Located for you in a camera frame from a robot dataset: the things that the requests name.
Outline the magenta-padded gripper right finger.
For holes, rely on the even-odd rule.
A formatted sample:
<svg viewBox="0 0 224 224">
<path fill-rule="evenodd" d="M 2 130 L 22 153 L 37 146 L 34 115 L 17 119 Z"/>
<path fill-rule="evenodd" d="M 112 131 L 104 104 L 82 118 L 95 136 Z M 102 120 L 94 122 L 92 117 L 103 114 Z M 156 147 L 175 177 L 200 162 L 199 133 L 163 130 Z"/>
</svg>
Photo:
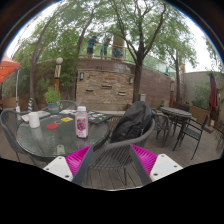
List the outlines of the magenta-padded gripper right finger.
<svg viewBox="0 0 224 224">
<path fill-rule="evenodd" d="M 129 154 L 143 185 L 147 185 L 182 169 L 178 163 L 166 154 L 156 155 L 136 145 L 130 146 Z"/>
</svg>

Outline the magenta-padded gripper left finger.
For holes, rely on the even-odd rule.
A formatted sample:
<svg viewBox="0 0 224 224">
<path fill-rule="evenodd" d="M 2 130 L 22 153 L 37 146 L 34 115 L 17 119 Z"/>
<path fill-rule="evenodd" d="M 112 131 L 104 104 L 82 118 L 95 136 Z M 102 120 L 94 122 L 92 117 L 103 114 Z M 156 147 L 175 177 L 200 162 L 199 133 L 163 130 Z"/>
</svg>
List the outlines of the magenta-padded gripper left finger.
<svg viewBox="0 0 224 224">
<path fill-rule="evenodd" d="M 56 157 L 44 170 L 81 186 L 92 156 L 93 146 L 89 145 L 67 157 Z"/>
</svg>

